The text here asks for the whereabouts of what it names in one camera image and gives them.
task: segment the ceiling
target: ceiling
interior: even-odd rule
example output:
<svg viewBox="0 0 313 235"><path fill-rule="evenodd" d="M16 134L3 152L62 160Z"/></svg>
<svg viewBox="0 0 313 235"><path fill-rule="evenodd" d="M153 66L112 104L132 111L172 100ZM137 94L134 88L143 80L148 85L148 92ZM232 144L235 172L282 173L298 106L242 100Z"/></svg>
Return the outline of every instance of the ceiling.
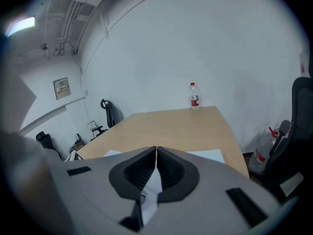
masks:
<svg viewBox="0 0 313 235"><path fill-rule="evenodd" d="M93 9L93 5L76 3L72 0L33 0L20 15L20 19L35 17L35 26L20 30L8 37L5 52L12 65L25 64L35 58L35 53L37 56L38 54L45 56L45 51L41 49L44 43L48 44L49 53L53 55L60 44L60 40L57 39L61 37L65 18L69 18L66 21L69 24L67 37L63 40L64 46L75 46ZM72 11L73 15L75 12L78 15L75 21L71 21L69 17Z"/></svg>

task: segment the electrical panel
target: electrical panel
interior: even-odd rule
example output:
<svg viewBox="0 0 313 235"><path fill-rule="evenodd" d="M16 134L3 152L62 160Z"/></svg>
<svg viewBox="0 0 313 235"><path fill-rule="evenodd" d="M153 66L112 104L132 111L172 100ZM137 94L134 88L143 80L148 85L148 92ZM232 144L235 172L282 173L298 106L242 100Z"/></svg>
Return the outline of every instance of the electrical panel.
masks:
<svg viewBox="0 0 313 235"><path fill-rule="evenodd" d="M53 85L57 100L70 95L67 77L53 81Z"/></svg>

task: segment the bottle label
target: bottle label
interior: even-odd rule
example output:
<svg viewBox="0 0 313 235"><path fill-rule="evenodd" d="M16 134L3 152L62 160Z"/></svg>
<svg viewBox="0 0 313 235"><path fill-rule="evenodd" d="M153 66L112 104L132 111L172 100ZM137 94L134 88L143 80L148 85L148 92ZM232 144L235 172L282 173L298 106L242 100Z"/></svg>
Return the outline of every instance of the bottle label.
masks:
<svg viewBox="0 0 313 235"><path fill-rule="evenodd" d="M191 106L199 106L199 97L198 95L191 96Z"/></svg>
<svg viewBox="0 0 313 235"><path fill-rule="evenodd" d="M265 161L265 158L263 158L258 150L258 148L255 149L255 158L256 161L262 164Z"/></svg>

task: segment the cable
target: cable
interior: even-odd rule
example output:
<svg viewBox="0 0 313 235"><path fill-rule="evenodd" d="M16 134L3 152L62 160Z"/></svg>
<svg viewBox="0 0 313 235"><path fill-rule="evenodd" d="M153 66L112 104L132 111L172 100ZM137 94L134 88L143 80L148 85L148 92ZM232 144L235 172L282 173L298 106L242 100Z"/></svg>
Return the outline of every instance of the cable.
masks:
<svg viewBox="0 0 313 235"><path fill-rule="evenodd" d="M85 102L85 97L84 97L84 93L83 93L83 88L82 88L82 68L80 68L80 66L78 65L78 63L76 62L75 58L73 57L72 55L72 58L74 60L74 62L76 63L77 67L80 69L80 77L79 77L79 84L80 84L80 89L82 90L82 96L83 96L83 101L84 101L84 104L85 104L85 108L86 108L86 112L87 112L87 116L89 118L89 121L91 122L91 119L89 117L89 113L88 113L88 110L87 110L87 105L86 105L86 102Z"/></svg>

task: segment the ceiling light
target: ceiling light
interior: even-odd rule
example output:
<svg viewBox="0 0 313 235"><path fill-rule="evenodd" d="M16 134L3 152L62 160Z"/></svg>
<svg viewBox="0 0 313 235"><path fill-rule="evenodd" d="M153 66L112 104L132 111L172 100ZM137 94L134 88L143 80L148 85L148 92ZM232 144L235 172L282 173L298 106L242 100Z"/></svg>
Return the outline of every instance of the ceiling light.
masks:
<svg viewBox="0 0 313 235"><path fill-rule="evenodd" d="M21 21L15 23L11 27L9 33L6 36L8 37L8 36L12 35L13 33L17 32L17 31L19 31L21 29L32 27L34 25L35 25L35 18L34 17L26 18L24 20L21 20Z"/></svg>

